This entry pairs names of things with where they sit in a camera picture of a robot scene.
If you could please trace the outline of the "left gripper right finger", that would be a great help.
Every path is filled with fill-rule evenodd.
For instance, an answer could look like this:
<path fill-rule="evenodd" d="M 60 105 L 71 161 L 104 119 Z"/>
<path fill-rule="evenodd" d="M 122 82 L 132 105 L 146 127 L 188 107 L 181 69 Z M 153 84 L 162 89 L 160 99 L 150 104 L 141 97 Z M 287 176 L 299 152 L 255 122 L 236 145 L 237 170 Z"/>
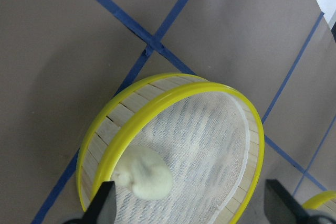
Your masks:
<path fill-rule="evenodd" d="M 308 223 L 309 214 L 276 179 L 267 179 L 264 213 L 269 223 Z"/>

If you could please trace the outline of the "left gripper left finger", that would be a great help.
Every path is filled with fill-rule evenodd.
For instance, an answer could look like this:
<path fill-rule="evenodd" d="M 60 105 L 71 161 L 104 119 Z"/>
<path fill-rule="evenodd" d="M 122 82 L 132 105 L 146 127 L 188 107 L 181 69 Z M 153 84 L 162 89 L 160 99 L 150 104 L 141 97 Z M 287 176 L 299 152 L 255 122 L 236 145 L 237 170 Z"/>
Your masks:
<path fill-rule="evenodd" d="M 114 182 L 103 182 L 81 218 L 81 223 L 114 223 L 117 215 Z"/>

